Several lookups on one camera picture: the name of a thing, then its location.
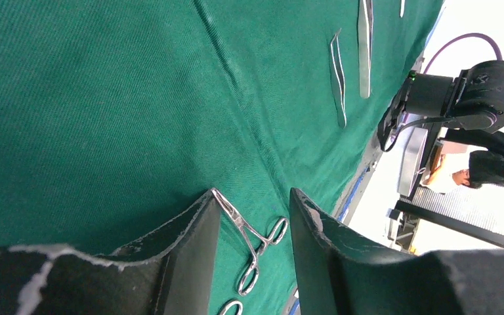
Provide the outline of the pointed steel tweezers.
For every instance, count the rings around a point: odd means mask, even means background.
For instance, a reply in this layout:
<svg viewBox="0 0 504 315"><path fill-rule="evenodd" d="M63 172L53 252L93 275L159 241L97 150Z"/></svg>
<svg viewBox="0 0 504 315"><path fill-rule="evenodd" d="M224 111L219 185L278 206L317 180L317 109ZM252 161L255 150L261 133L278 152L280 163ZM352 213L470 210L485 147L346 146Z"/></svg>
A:
<svg viewBox="0 0 504 315"><path fill-rule="evenodd" d="M371 95L371 57L373 50L373 1L359 0L358 4L359 92L362 98L369 98Z"/></svg>

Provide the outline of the green surgical cloth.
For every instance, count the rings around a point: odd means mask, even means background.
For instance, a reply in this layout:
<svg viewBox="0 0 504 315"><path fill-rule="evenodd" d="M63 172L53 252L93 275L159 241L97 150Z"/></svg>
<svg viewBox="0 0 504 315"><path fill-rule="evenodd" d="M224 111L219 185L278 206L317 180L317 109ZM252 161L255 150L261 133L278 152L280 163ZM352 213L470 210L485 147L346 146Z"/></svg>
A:
<svg viewBox="0 0 504 315"><path fill-rule="evenodd" d="M373 2L359 95L357 1L0 1L0 247L109 255L217 188L267 235L292 188L332 212L425 48L441 1ZM347 125L329 42L341 29ZM221 206L207 314L250 252ZM297 285L291 232L259 257L246 314Z"/></svg>

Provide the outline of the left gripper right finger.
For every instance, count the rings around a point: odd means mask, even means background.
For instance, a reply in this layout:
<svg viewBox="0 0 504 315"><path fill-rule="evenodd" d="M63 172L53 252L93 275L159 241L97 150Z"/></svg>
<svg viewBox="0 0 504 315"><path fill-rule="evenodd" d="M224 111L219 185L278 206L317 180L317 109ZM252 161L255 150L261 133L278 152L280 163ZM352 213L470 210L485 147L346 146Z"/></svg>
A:
<svg viewBox="0 0 504 315"><path fill-rule="evenodd" d="M413 256L372 241L289 197L303 314L504 314L504 249Z"/></svg>

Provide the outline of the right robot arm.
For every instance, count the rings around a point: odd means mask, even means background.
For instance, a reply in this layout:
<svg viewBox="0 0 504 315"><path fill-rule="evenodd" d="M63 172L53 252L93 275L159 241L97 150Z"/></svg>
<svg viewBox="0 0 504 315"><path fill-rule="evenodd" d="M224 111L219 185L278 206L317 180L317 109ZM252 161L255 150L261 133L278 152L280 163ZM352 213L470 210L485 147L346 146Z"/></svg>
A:
<svg viewBox="0 0 504 315"><path fill-rule="evenodd" d="M503 128L504 60L479 63L456 78L411 71L378 124L380 149L393 149L393 132L429 124L490 134Z"/></svg>

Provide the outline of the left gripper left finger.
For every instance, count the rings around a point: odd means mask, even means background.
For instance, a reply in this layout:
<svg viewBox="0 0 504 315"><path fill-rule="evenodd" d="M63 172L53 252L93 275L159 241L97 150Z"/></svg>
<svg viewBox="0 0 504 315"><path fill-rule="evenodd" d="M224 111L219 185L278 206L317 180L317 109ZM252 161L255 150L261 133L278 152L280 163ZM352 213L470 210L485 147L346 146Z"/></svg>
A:
<svg viewBox="0 0 504 315"><path fill-rule="evenodd" d="M208 191L109 255L0 247L0 314L207 314L220 223Z"/></svg>

